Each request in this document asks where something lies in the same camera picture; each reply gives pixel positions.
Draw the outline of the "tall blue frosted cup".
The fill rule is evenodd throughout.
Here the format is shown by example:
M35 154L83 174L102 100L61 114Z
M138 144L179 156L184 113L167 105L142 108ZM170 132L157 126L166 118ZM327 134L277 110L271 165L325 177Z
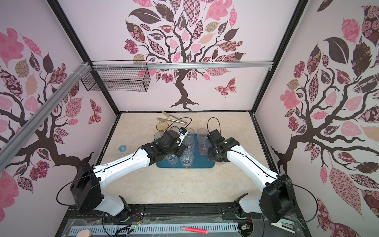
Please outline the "tall blue frosted cup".
M164 135L164 132L163 131L158 131L154 134L154 140L157 140L157 139L160 139L162 138Z

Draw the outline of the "clear glass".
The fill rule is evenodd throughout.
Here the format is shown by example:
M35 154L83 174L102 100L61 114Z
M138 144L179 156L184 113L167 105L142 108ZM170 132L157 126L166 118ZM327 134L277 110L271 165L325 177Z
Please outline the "clear glass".
M191 140L194 138L195 131L192 128L187 127L186 137L189 137Z
M168 156L166 157L166 160L167 160L167 162L168 162L170 165L174 166L174 165L177 164L179 158L178 158L176 155L171 154L171 155L168 155Z
M194 140L186 140L184 141L184 145L186 146L185 151L187 152L194 152L195 149L195 141Z
M194 156L192 152L185 151L180 157L180 161L184 168L191 168L193 165Z

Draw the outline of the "teal plastic tray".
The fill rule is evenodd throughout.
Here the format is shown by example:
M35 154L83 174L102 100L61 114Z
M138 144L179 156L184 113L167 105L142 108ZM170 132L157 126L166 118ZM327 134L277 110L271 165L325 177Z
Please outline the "teal plastic tray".
M209 161L207 155L202 156L199 153L199 149L198 149L199 143L197 141L196 134L194 135L193 140L195 141L195 149L193 152L194 160L193 160L193 165L191 168L192 169L212 168L215 163L212 161ZM180 161L180 157L178 157L178 158L179 158L179 160L178 160L177 164L172 166L167 162L166 157L165 157L162 161L157 163L157 167L158 168L176 168L176 169L184 168L182 166L181 161Z

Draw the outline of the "yellow transparent cup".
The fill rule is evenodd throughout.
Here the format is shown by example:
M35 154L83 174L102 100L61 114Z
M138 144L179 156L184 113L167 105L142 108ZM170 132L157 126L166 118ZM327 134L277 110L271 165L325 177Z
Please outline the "yellow transparent cup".
M157 124L156 124L156 129L158 131L167 131L169 128L169 124L168 122L166 121L159 121Z

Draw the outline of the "pink transparent cup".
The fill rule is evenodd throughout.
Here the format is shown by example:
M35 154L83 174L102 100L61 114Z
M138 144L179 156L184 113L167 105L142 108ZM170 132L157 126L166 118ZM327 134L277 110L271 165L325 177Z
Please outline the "pink transparent cup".
M209 148L210 144L207 141L198 144L199 153L202 156L206 156L208 154Z

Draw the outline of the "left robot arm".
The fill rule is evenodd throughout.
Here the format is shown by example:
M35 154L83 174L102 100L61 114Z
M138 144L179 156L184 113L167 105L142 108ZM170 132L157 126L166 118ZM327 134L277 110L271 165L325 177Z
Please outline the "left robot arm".
M168 155L180 157L186 149L183 141L187 134L187 129L183 127L177 132L168 130L161 138L142 145L135 153L114 162L94 167L83 165L70 186L78 211L87 213L96 210L111 216L128 215L130 208L125 199L113 197L104 189L125 175L162 161Z

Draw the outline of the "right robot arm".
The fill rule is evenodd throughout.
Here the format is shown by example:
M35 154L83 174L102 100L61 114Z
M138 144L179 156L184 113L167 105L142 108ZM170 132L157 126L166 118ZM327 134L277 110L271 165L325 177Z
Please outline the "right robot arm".
M296 206L295 191L288 175L279 175L253 158L234 138L224 138L218 130L207 134L211 144L208 159L231 162L238 166L259 188L259 199L247 196L238 204L246 213L263 214L273 223L279 222Z

